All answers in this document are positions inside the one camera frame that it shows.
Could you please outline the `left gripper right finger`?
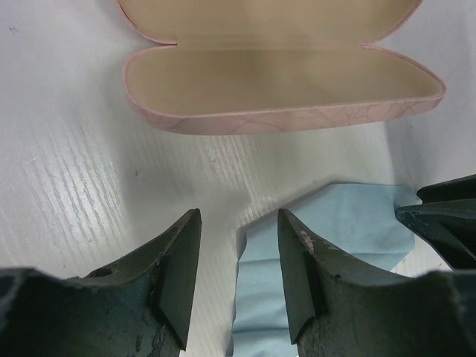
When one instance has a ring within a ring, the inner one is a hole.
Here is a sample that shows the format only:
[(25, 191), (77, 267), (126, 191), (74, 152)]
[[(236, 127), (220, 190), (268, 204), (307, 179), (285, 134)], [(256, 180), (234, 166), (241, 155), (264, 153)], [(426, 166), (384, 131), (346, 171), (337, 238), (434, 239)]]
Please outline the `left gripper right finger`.
[(405, 277), (278, 213), (291, 342), (300, 356), (473, 356), (475, 273)]

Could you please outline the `light blue cloth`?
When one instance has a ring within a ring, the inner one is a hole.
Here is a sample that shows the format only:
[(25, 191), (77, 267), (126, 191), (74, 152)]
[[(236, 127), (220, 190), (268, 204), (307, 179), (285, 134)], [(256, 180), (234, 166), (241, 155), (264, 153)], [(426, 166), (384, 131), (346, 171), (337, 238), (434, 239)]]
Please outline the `light blue cloth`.
[[(414, 235), (395, 217), (418, 198), (407, 185), (331, 184), (291, 203), (313, 232), (373, 266), (390, 271), (414, 248)], [(228, 356), (297, 356), (289, 322), (277, 237), (277, 213), (242, 231), (235, 317)]]

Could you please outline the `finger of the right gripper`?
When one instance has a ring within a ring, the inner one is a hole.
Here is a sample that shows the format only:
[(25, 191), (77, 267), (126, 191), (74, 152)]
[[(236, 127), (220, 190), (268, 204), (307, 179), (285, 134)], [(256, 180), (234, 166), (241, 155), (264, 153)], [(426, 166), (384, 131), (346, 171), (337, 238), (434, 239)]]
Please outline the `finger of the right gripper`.
[(425, 240), (452, 269), (475, 269), (474, 199), (401, 206), (396, 218)]
[(422, 187), (416, 194), (423, 204), (475, 199), (476, 175)]

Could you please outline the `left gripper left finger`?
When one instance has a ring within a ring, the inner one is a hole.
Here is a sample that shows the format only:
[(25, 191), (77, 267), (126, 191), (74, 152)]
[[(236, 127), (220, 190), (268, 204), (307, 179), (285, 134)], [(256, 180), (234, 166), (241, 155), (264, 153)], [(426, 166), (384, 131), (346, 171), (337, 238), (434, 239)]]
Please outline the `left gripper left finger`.
[(178, 356), (186, 349), (202, 218), (164, 233), (85, 277), (1, 270), (3, 356)]

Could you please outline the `pink glasses case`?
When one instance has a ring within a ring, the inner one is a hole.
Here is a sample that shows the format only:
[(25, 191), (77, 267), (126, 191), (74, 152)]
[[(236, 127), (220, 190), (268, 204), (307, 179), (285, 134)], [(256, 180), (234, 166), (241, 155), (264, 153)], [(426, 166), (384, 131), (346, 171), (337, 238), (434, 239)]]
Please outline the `pink glasses case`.
[(418, 115), (446, 87), (378, 42), (418, 1), (120, 1), (152, 48), (123, 69), (130, 105), (188, 135), (327, 129)]

